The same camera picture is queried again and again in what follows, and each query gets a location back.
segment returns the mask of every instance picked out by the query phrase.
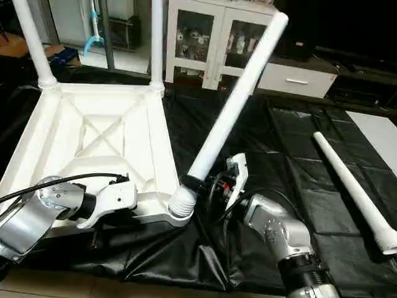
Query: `white cabinet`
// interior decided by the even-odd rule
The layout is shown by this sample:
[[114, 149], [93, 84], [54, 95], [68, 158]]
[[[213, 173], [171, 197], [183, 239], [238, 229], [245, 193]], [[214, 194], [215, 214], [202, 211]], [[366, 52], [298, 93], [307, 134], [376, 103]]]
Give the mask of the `white cabinet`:
[[[166, 81], [214, 90], [232, 87], [276, 11], [245, 0], [169, 0]], [[258, 88], [323, 98], [335, 69], [312, 59], [295, 64], [272, 59]]]
[[323, 98], [335, 74], [269, 63], [258, 88]]
[[217, 89], [240, 76], [275, 11], [244, 0], [170, 0], [166, 81]]

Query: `figurine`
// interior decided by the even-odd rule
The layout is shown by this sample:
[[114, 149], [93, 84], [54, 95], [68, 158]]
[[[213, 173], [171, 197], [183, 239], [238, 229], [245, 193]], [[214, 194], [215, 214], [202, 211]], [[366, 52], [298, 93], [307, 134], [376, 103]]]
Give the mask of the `figurine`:
[[251, 53], [251, 52], [254, 51], [257, 41], [258, 41], [257, 38], [251, 38], [249, 40], [248, 47], [247, 47], [247, 52], [248, 53]]
[[198, 60], [198, 61], [205, 61], [205, 54], [206, 54], [206, 51], [205, 51], [204, 48], [198, 48], [198, 49], [196, 49], [195, 60]]
[[205, 45], [209, 41], [210, 37], [208, 35], [199, 35], [197, 42], [200, 45]]
[[198, 37], [200, 36], [199, 32], [197, 29], [194, 29], [190, 32], [190, 37], [192, 39], [198, 39]]
[[245, 46], [246, 46], [246, 36], [240, 35], [237, 39], [237, 44], [236, 44], [237, 54], [242, 54]]
[[188, 45], [182, 45], [180, 47], [179, 56], [182, 57], [182, 58], [188, 58], [189, 57], [189, 46]]
[[234, 42], [234, 34], [230, 33], [229, 39], [228, 39], [228, 51], [231, 50], [231, 47], [233, 46], [233, 42]]
[[177, 33], [176, 33], [176, 40], [178, 42], [182, 41], [184, 39], [184, 34], [182, 33], [181, 30], [178, 29]]
[[195, 60], [195, 59], [196, 59], [195, 47], [192, 47], [192, 48], [189, 50], [189, 59], [190, 59], [190, 60]]

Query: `black tv stand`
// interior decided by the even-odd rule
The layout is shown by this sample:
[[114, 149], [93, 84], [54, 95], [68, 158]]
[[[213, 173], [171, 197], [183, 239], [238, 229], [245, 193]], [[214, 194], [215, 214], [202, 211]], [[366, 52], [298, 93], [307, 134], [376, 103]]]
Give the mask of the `black tv stand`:
[[339, 69], [326, 98], [361, 106], [397, 108], [397, 65], [340, 52], [316, 51]]

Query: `cardboard box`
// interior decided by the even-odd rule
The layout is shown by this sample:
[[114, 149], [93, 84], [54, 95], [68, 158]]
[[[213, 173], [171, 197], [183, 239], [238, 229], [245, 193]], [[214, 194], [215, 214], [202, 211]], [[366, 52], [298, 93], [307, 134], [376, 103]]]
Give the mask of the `cardboard box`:
[[0, 34], [0, 55], [20, 58], [28, 53], [26, 41], [15, 34], [6, 33], [8, 41]]

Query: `wall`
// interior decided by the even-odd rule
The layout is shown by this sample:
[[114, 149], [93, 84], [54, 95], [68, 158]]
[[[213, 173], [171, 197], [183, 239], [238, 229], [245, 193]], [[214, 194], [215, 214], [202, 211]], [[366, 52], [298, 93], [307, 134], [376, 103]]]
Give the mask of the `wall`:
[[[92, 35], [91, 0], [50, 0], [61, 43], [84, 46]], [[134, 13], [134, 0], [107, 0], [109, 16], [127, 20]], [[100, 13], [96, 0], [96, 10]]]
[[38, 0], [28, 0], [30, 11], [32, 11], [33, 20], [35, 21], [38, 35], [43, 43], [49, 43], [50, 38], [48, 37], [47, 31], [45, 29], [45, 23], [43, 21], [42, 8], [40, 6], [40, 1]]
[[92, 30], [89, 1], [50, 0], [50, 5], [60, 42], [84, 46]]
[[135, 0], [136, 14], [141, 19], [142, 44], [150, 45], [151, 38], [151, 1]]

